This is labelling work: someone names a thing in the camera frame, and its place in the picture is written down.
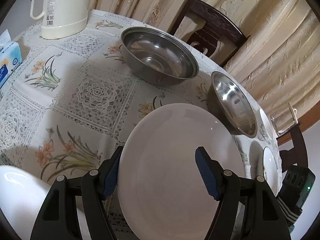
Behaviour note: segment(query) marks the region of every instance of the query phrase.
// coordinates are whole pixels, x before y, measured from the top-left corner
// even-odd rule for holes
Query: dark wooden chair
[[[282,161],[282,172],[287,171],[288,167],[297,164],[299,167],[308,167],[308,155],[306,144],[300,130],[301,122],[294,125],[288,132],[291,134],[293,148],[280,151]]]
[[[234,56],[239,48],[247,41],[241,30],[234,23],[223,15],[217,9],[200,0],[187,0],[176,22],[169,31],[174,35],[179,28],[187,12],[192,12],[206,21],[204,27],[191,35],[187,44],[193,46],[206,56],[210,57],[217,48],[217,42],[220,37],[225,36],[233,42],[237,48],[230,56],[220,64],[224,67],[226,63]]]

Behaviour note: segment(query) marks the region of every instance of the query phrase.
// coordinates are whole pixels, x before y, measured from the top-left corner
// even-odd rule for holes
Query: beige patterned curtain
[[[92,0],[91,7],[121,14],[167,31],[185,0]],[[246,44],[226,70],[258,101],[279,128],[320,100],[320,23],[305,0],[203,0],[228,16]],[[185,17],[176,36],[187,40],[204,22]],[[211,59],[220,64],[234,49],[221,39]]]

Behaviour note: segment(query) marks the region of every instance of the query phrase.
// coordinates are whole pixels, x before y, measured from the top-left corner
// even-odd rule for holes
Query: white bowl
[[[218,202],[195,162],[203,146],[210,157],[244,177],[234,139],[212,114],[170,104],[148,114],[125,143],[118,172],[122,212],[140,240],[203,240]]]
[[[30,173],[12,166],[0,166],[0,208],[22,240],[30,240],[33,225],[49,189],[48,184]],[[91,240],[84,213],[77,211],[82,238]]]
[[[255,112],[258,132],[257,137],[261,141],[268,141],[273,139],[273,127],[266,115],[266,113],[260,108]]]

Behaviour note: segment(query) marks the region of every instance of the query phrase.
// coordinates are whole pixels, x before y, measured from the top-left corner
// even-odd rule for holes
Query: plate rim
[[[273,139],[274,139],[273,126],[272,126],[272,124],[270,123],[270,120],[269,120],[266,112],[262,109],[262,107],[259,107],[259,109],[258,109],[256,112],[259,113],[259,117],[260,117],[260,119],[261,119],[261,122],[262,122],[263,126],[266,128],[266,133],[267,133],[267,135],[269,136],[269,138],[270,138],[271,140],[273,140]],[[271,129],[271,132],[272,132],[271,134],[270,134],[270,133],[268,132],[268,130],[267,130],[267,126],[265,125],[265,122],[264,122],[264,120],[263,120],[263,118],[262,118],[262,116],[261,116],[261,112],[266,116],[266,118],[267,118],[267,120],[268,120],[268,124],[269,124],[270,129]]]
[[[275,167],[277,167],[277,165],[276,165],[276,160],[275,160],[275,158],[274,158],[274,156],[273,156],[273,153],[272,153],[272,151],[271,151],[271,149],[268,147],[268,146],[266,146],[266,147],[264,147],[264,149],[263,149],[263,154],[262,154],[262,171],[263,171],[263,173],[264,173],[264,156],[265,156],[265,151],[267,150],[267,149],[269,149],[269,151],[270,151],[270,153],[271,153],[271,155],[272,155],[272,159],[273,159],[273,162],[275,163]],[[273,190],[272,190],[272,192],[276,195],[277,194],[277,191],[278,191],[278,179],[276,180],[276,185],[275,185],[275,192],[273,192]]]

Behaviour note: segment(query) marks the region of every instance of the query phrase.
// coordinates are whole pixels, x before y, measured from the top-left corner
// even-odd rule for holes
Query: blue rubber grip pad
[[[210,196],[213,196],[215,200],[220,198],[220,193],[218,191],[217,179],[212,173],[208,163],[202,155],[201,150],[197,149],[195,154],[196,164],[198,170],[201,174],[202,180]]]
[[[116,159],[116,161],[113,163],[108,175],[105,179],[105,187],[103,190],[103,196],[107,199],[109,196],[111,196],[116,188],[117,180],[118,180],[118,168],[119,168],[119,162],[120,162],[120,155]]]

